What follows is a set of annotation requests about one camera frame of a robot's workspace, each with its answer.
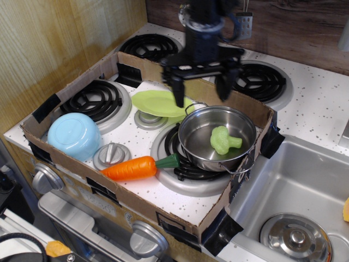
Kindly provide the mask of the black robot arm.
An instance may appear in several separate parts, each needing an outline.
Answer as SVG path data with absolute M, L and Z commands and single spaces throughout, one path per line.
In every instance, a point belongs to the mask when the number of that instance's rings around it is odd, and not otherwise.
M 172 88 L 178 107 L 184 106 L 184 82 L 216 77 L 216 92 L 225 101 L 242 70 L 243 49 L 221 46 L 238 38 L 241 24 L 232 10 L 237 1 L 189 1 L 184 18 L 185 47 L 161 60 L 163 83 Z

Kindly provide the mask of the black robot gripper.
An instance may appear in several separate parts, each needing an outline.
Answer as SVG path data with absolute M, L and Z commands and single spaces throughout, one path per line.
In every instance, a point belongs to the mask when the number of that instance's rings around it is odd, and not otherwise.
M 221 101 L 226 101 L 241 71 L 240 57 L 244 50 L 224 47 L 221 31 L 224 19 L 209 22 L 199 19 L 185 19 L 185 47 L 175 55 L 161 60 L 162 79 L 170 82 L 178 107 L 184 106 L 184 81 L 206 76 L 216 76 L 216 92 Z

